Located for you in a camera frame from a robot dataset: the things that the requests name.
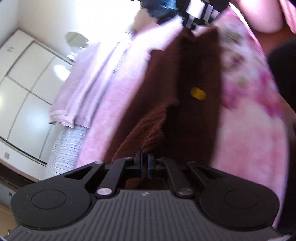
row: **white wall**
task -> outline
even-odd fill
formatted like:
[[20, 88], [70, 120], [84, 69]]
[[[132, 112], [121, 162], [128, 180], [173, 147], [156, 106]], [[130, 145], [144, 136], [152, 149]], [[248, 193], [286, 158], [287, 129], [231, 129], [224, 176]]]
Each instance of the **white wall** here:
[[18, 29], [18, 0], [0, 1], [0, 46]]
[[139, 1], [129, 0], [20, 0], [19, 26], [66, 56], [68, 31], [97, 42], [126, 29], [139, 8]]

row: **gray striped cloth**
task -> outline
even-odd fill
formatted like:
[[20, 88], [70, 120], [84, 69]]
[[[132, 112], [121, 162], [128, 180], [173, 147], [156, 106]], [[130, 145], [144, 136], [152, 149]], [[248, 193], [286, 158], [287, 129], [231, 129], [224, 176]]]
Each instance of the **gray striped cloth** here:
[[71, 171], [76, 165], [88, 129], [82, 126], [65, 127], [52, 148], [44, 179]]

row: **metal screw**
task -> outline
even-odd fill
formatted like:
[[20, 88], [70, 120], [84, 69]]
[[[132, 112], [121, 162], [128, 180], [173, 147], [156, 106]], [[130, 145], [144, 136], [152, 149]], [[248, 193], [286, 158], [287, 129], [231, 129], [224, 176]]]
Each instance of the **metal screw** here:
[[110, 188], [100, 188], [97, 193], [102, 196], [108, 196], [112, 193], [112, 190]]
[[193, 193], [193, 190], [191, 188], [181, 188], [178, 193], [182, 196], [189, 196]]

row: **round mirror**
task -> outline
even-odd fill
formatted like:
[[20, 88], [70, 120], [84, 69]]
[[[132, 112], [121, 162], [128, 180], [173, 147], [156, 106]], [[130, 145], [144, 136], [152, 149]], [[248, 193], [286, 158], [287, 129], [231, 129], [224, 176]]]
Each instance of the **round mirror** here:
[[66, 41], [69, 44], [71, 51], [68, 58], [74, 60], [82, 49], [90, 45], [89, 40], [77, 32], [68, 32], [66, 34]]

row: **brown sweater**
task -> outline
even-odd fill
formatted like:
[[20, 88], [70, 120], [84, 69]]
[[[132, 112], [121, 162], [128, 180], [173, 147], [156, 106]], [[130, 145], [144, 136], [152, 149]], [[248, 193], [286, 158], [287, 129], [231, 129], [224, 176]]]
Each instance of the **brown sweater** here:
[[142, 149], [209, 164], [221, 103], [220, 54], [216, 28], [198, 37], [185, 28], [165, 51], [153, 50], [104, 161]]

